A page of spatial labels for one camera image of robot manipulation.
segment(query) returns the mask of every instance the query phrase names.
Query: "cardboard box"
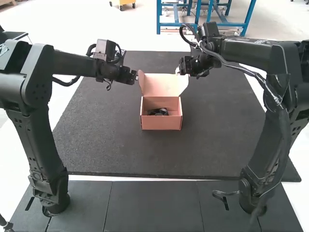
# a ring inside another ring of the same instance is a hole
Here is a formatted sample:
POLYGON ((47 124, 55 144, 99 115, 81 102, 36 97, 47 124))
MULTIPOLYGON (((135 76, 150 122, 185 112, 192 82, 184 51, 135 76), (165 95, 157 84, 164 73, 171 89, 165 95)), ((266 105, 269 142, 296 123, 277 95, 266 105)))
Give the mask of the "cardboard box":
POLYGON ((139 70, 142 92, 140 123, 142 130, 180 130, 183 121, 179 95, 189 84, 188 75, 144 73, 139 70), (149 116, 148 111, 167 108, 168 116, 149 116))

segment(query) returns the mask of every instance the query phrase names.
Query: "box lid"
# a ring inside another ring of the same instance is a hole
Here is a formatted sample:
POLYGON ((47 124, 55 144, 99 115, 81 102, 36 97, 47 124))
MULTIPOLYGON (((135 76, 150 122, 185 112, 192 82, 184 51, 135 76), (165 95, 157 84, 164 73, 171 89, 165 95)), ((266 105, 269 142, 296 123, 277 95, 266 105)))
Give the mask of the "box lid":
POLYGON ((144 73, 139 70, 141 93, 145 97, 177 97, 189 84, 189 75, 144 73))

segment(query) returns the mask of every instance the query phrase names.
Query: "black cable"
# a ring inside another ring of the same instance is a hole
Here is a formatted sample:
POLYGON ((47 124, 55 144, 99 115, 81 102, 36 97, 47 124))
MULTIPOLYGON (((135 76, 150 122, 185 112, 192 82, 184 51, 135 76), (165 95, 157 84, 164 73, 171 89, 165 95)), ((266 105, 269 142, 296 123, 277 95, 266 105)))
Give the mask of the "black cable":
POLYGON ((61 86, 69 87, 75 84, 79 80, 80 77, 81 76, 75 76, 75 78, 73 78, 70 82, 64 82, 64 81, 59 80, 58 78, 52 77, 52 81, 61 86))
POLYGON ((184 36, 184 34, 183 34, 183 28, 188 28, 190 31, 192 31, 192 33, 193 33, 193 35, 195 36, 195 38, 198 39, 199 36, 198 36, 198 34, 195 32, 194 28, 193 28, 190 24, 184 23, 184 24, 182 24, 182 25, 180 26, 180 28, 179 28, 179 34, 180 34, 180 36, 182 37, 182 39, 183 39, 186 43, 190 44, 192 47, 198 46, 197 43, 189 41, 189 40, 184 36))
POLYGON ((86 56, 91 57, 93 55, 92 49, 94 49, 97 45, 94 43, 88 47, 86 56))

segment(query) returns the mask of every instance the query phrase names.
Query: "yellow cart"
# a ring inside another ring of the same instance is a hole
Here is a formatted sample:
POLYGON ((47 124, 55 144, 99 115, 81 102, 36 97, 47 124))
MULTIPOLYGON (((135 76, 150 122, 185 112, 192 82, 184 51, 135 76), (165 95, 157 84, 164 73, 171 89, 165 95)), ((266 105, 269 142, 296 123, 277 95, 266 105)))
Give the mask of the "yellow cart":
POLYGON ((123 11, 124 10, 123 7, 122 7, 123 5, 132 4, 132 7, 135 8, 135 2, 136 2, 136 0, 111 0, 110 6, 112 6, 113 4, 118 5, 120 11, 123 11))

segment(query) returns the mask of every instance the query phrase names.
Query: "cable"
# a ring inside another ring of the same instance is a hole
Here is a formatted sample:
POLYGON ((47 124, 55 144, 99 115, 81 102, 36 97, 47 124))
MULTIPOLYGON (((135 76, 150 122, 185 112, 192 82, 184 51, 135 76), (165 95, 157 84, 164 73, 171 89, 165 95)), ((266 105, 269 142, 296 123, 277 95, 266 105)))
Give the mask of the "cable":
POLYGON ((52 81, 61 86, 69 87, 75 84, 79 80, 80 77, 81 76, 75 76, 75 78, 73 78, 70 82, 64 82, 64 81, 59 80, 58 78, 52 77, 52 81))
POLYGON ((184 36, 184 34, 183 34, 183 28, 188 28, 190 31, 192 31, 192 33, 193 33, 193 35, 195 36, 195 38, 196 38, 196 39, 199 39, 199 36, 198 36, 198 34, 195 32, 194 28, 193 28, 190 24, 184 23, 184 24, 182 24, 182 25, 180 26, 180 28, 179 28, 179 34, 180 34, 180 36, 182 37, 182 39, 183 39, 186 43, 188 43, 188 44, 191 45, 192 47, 196 47, 196 46, 198 45, 197 43, 189 41, 189 40, 184 36))

